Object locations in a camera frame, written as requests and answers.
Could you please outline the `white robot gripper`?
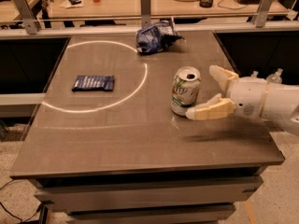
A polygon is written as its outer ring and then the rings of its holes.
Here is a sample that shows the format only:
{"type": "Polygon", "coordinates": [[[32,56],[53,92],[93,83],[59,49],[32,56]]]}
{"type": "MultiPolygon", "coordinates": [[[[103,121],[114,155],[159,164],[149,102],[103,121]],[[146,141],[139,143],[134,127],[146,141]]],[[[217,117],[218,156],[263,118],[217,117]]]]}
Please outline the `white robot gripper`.
{"type": "Polygon", "coordinates": [[[221,90],[227,92],[228,98],[223,98],[218,93],[207,102],[188,108],[188,119],[223,119],[234,112],[236,116],[247,119],[257,119],[260,116],[268,85],[265,79],[239,78],[239,74],[217,65],[209,67],[209,74],[218,82],[221,90]]]}

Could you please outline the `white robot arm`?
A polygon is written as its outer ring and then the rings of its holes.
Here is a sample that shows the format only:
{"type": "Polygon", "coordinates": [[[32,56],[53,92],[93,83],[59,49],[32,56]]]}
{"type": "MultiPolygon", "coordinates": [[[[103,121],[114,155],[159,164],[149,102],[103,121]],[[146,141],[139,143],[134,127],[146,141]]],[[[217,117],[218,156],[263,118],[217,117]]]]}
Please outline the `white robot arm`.
{"type": "Polygon", "coordinates": [[[223,119],[231,114],[246,119],[267,119],[284,132],[299,134],[299,87],[267,81],[253,73],[240,77],[217,65],[209,74],[225,96],[216,94],[207,102],[190,107],[186,117],[192,120],[223,119]]]}

